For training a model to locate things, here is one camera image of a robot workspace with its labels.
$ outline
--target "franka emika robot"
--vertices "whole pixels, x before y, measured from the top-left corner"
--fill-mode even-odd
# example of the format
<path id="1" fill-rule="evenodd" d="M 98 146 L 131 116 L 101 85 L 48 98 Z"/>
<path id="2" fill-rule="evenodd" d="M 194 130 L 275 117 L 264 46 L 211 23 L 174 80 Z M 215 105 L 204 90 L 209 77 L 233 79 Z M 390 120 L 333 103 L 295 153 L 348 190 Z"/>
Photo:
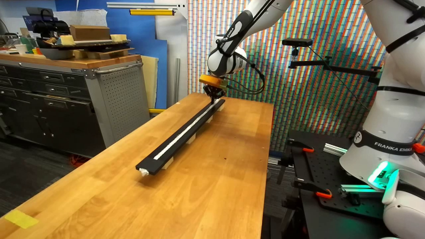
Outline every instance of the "franka emika robot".
<path id="1" fill-rule="evenodd" d="M 244 87 L 248 90 L 244 92 L 263 91 L 264 75 L 238 46 L 248 36 L 273 26 L 292 2 L 252 0 L 226 34 L 215 37 L 216 47 L 207 62 L 210 75 L 200 77 L 212 101 L 223 96 L 225 88 L 238 90 L 227 85 L 225 76 L 244 69 L 247 63 L 262 86 Z M 425 0 L 360 2 L 388 54 L 375 102 L 340 164 L 372 188 L 385 190 L 383 219 L 391 232 L 402 239 L 423 239 L 425 164 L 415 154 L 419 151 L 415 136 L 425 123 Z"/>

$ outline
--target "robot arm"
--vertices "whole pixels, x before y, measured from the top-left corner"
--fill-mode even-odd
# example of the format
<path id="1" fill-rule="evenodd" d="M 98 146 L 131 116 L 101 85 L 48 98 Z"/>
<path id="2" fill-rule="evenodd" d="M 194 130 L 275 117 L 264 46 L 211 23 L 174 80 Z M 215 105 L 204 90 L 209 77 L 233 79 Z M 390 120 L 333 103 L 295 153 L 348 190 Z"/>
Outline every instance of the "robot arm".
<path id="1" fill-rule="evenodd" d="M 216 37 L 217 47 L 208 57 L 208 69 L 217 76 L 232 74 L 246 66 L 246 52 L 238 45 L 248 36 L 273 26 L 293 0 L 252 0 L 225 35 Z"/>

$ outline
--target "black optical breadboard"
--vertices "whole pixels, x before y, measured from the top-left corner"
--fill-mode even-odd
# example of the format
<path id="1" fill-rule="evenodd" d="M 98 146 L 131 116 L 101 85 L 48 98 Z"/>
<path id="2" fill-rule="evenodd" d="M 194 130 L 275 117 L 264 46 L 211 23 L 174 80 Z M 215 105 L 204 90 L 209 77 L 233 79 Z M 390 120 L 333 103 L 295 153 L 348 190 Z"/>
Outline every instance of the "black optical breadboard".
<path id="1" fill-rule="evenodd" d="M 158 159 L 154 159 L 160 152 L 162 152 L 178 135 L 180 135 L 187 127 L 200 117 L 211 104 L 205 106 L 199 113 L 192 117 L 185 123 L 178 131 L 165 140 L 159 147 L 157 147 L 151 154 L 144 158 L 137 166 L 136 169 L 145 169 L 151 175 L 157 174 L 161 168 L 174 156 L 174 154 L 199 130 L 199 128 L 209 119 L 213 114 L 224 104 L 225 100 L 219 100 L 201 119 L 199 119 L 179 140 L 177 140 L 163 155 Z"/>
<path id="2" fill-rule="evenodd" d="M 316 150 L 314 153 L 306 153 L 307 162 L 311 171 L 313 181 L 329 189 L 333 197 L 331 199 L 319 198 L 321 206 L 339 212 L 382 219 L 384 205 L 381 198 L 361 198 L 359 206 L 352 205 L 343 198 L 338 189 L 341 184 L 360 185 L 362 181 L 348 175 L 340 165 L 339 157 Z"/>

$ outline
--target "wooden countertop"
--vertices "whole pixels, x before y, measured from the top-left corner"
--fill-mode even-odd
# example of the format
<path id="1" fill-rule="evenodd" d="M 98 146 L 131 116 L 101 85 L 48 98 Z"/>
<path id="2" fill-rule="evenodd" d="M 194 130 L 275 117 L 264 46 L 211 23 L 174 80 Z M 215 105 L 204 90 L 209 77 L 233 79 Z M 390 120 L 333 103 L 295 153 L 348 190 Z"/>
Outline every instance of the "wooden countertop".
<path id="1" fill-rule="evenodd" d="M 191 94 L 0 218 L 0 238 L 259 239 L 273 105 L 225 98 L 224 110 L 167 170 L 135 166 L 210 99 Z"/>
<path id="2" fill-rule="evenodd" d="M 35 63 L 35 64 L 42 64 L 42 65 L 69 67 L 69 68 L 75 68 L 75 69 L 98 68 L 98 67 L 114 65 L 118 63 L 126 63 L 126 62 L 135 61 L 139 59 L 141 59 L 140 55 L 128 55 L 125 57 L 118 57 L 118 58 L 113 58 L 108 60 L 97 60 L 97 59 L 50 60 L 43 55 L 0 54 L 0 60 L 12 60 L 12 61 Z"/>

